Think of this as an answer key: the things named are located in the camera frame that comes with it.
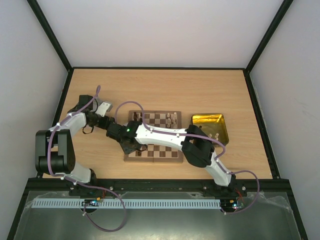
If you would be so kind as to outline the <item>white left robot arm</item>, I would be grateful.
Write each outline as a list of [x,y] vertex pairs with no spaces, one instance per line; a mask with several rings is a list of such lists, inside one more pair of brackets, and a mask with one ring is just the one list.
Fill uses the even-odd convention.
[[101,101],[97,95],[80,95],[78,103],[66,117],[48,130],[35,135],[35,168],[40,174],[71,180],[74,185],[97,182],[95,172],[76,161],[72,137],[86,127],[107,129],[110,118],[106,113],[112,104]]

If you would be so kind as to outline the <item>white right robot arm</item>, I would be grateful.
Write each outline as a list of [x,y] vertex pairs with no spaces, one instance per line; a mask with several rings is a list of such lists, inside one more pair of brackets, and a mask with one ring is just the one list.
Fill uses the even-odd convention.
[[117,141],[126,155],[148,145],[159,145],[181,151],[189,164],[204,168],[213,177],[222,195],[229,196],[236,189],[231,171],[221,163],[215,151],[213,143],[217,141],[208,137],[196,125],[170,129],[134,120],[129,121],[127,125],[113,122],[107,127],[106,136]]

